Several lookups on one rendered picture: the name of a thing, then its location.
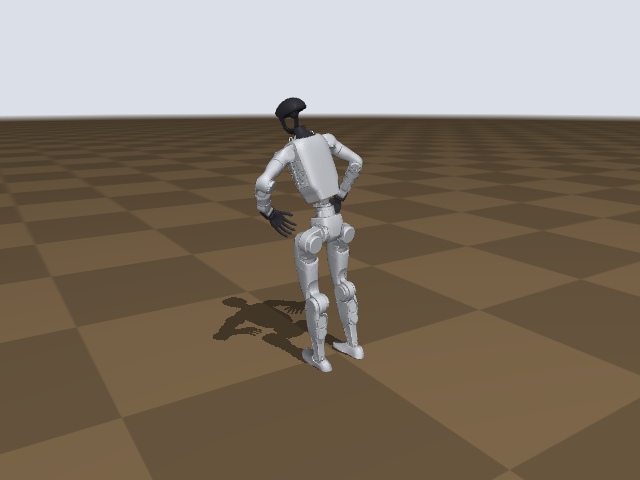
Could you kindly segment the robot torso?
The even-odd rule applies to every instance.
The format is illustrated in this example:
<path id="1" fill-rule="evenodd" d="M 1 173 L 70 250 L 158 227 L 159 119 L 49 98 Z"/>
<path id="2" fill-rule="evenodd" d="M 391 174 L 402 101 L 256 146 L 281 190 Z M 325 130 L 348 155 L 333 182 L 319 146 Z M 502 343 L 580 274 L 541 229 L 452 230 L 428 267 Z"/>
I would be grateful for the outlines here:
<path id="1" fill-rule="evenodd" d="M 289 137 L 285 147 L 293 144 L 296 159 L 287 166 L 305 201 L 309 204 L 321 200 L 313 204 L 316 217 L 311 218 L 310 226 L 322 229 L 322 243 L 327 243 L 344 233 L 342 215 L 335 214 L 334 205 L 328 199 L 339 193 L 338 173 L 327 140 L 323 135 L 315 134 L 301 139 Z"/>

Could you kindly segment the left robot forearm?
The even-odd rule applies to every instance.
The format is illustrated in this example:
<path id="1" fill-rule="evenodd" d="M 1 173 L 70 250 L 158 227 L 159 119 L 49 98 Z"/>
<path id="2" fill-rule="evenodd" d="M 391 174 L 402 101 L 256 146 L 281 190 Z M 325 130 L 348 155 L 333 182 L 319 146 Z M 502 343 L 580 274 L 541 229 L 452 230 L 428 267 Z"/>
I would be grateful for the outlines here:
<path id="1" fill-rule="evenodd" d="M 273 211 L 273 208 L 271 207 L 271 194 L 266 194 L 256 190 L 255 184 L 255 198 L 257 200 L 257 210 L 259 211 L 259 213 L 263 212 L 269 217 Z"/>

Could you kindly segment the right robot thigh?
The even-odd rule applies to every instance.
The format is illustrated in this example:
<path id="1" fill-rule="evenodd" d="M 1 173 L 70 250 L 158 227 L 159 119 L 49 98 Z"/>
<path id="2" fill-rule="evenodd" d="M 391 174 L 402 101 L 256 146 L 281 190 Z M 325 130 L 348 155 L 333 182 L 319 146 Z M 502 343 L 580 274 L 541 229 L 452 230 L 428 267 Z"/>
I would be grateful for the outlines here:
<path id="1" fill-rule="evenodd" d="M 346 278 L 349 259 L 347 244 L 354 238 L 355 229 L 345 222 L 343 228 L 344 233 L 340 238 L 327 242 L 327 258 L 335 296 L 341 301 L 347 301 L 354 296 L 354 288 Z"/>

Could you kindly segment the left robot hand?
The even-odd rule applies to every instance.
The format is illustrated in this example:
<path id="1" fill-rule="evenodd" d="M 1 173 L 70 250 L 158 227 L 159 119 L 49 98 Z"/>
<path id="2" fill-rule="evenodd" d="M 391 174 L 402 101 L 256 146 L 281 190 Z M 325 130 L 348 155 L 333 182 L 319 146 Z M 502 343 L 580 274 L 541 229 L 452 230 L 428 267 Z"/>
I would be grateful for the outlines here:
<path id="1" fill-rule="evenodd" d="M 271 206 L 271 207 L 272 207 L 272 206 Z M 273 207 L 272 207 L 272 208 L 273 208 Z M 273 208 L 273 211 L 272 211 L 272 213 L 271 213 L 271 215 L 270 215 L 269 217 L 268 217 L 266 214 L 264 214 L 263 212 L 260 212 L 260 214 L 261 214 L 264 218 L 266 218 L 267 220 L 269 220 L 269 221 L 270 221 L 270 224 L 272 225 L 272 227 L 273 227 L 273 228 L 275 228 L 275 229 L 276 229 L 276 230 L 277 230 L 277 231 L 278 231 L 282 236 L 284 236 L 284 237 L 288 237 L 288 235 L 284 234 L 280 229 L 282 229 L 284 232 L 286 232 L 286 233 L 288 233 L 288 234 L 292 234 L 292 232 L 289 232 L 289 231 L 288 231 L 288 230 L 286 230 L 283 226 L 285 226 L 286 228 L 288 228 L 288 229 L 290 229 L 290 230 L 292 230 L 292 231 L 295 231 L 295 229 L 294 229 L 294 228 L 292 228 L 292 227 L 288 226 L 286 223 L 284 223 L 284 221 L 285 221 L 285 222 L 287 222 L 287 223 L 289 223 L 289 224 L 291 224 L 291 225 L 297 226 L 297 224 L 295 224 L 295 223 L 293 223 L 293 222 L 291 222 L 291 221 L 287 220 L 287 219 L 283 216 L 283 215 L 288 215 L 288 216 L 291 216 L 291 217 L 292 217 L 292 216 L 293 216 L 293 214 L 291 214 L 291 213 L 288 213 L 288 212 L 282 212 L 282 211 L 281 211 L 281 212 L 279 212 L 278 210 L 276 211 L 276 209 L 275 209 L 275 208 Z M 281 224 L 282 224 L 283 226 L 282 226 Z M 279 229 L 278 227 L 279 227 L 280 229 Z"/>

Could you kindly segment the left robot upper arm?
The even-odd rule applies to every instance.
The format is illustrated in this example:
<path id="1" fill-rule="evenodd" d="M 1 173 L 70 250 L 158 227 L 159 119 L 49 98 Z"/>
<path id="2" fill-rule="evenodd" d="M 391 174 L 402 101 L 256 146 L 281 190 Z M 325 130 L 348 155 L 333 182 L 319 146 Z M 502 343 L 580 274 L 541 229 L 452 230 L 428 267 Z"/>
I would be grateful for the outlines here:
<path id="1" fill-rule="evenodd" d="M 294 151 L 293 144 L 274 153 L 273 158 L 266 166 L 264 173 L 257 180 L 256 190 L 266 194 L 271 194 L 276 186 L 274 179 L 287 165 L 293 163 L 295 159 L 296 153 Z"/>

